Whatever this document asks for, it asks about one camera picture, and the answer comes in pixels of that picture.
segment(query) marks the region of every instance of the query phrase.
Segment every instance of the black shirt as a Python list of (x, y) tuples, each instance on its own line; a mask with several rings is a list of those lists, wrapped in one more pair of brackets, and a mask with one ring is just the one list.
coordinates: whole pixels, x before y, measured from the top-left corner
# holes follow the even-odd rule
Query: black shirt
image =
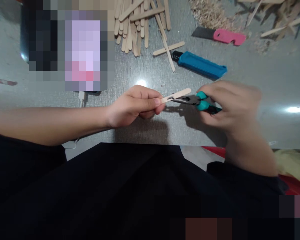
[(67, 162), (62, 146), (0, 135), (0, 239), (150, 239), (185, 217), (278, 217), (279, 183), (221, 162), (205, 172), (179, 146), (100, 143)]

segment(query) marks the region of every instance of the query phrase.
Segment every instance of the pile of popsicle sticks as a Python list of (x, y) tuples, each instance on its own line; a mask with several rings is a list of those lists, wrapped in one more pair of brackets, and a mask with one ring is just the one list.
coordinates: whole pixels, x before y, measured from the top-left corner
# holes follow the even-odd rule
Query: pile of popsicle sticks
[(148, 48), (149, 18), (151, 16), (155, 16), (164, 47), (169, 52), (166, 43), (167, 36), (164, 32), (165, 29), (171, 29), (168, 0), (164, 0), (164, 6), (161, 0), (157, 0), (157, 5), (158, 7), (153, 0), (115, 0), (114, 35), (117, 44), (122, 43), (121, 50), (123, 52), (132, 51), (135, 57), (140, 56), (142, 39), (144, 39), (145, 48)]

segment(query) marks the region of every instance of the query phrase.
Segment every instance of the pixelated area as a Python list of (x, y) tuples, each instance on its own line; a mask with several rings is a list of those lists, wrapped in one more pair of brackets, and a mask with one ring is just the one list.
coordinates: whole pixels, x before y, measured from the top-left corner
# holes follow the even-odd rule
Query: pixelated area
[(34, 81), (58, 82), (65, 91), (103, 91), (114, 83), (114, 0), (39, 0), (25, 11), (29, 52), (22, 57)]

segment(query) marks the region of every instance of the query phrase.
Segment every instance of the pink utility knife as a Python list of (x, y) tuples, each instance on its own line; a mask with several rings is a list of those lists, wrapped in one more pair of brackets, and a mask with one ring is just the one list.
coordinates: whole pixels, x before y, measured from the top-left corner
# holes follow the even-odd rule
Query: pink utility knife
[(241, 33), (234, 33), (224, 29), (213, 30), (204, 27), (197, 27), (191, 36), (212, 39), (223, 43), (231, 43), (233, 41), (235, 46), (240, 46), (246, 40), (246, 36)]

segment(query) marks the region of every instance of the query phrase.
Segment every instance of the teal pliers handle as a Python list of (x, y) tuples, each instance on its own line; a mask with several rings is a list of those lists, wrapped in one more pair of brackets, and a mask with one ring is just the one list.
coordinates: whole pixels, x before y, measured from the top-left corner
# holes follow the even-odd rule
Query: teal pliers handle
[(206, 111), (210, 114), (216, 114), (222, 110), (221, 108), (213, 106), (210, 103), (204, 101), (204, 99), (208, 98), (208, 96), (204, 92), (198, 92), (197, 97), (201, 100), (200, 104), (196, 106), (199, 111)]

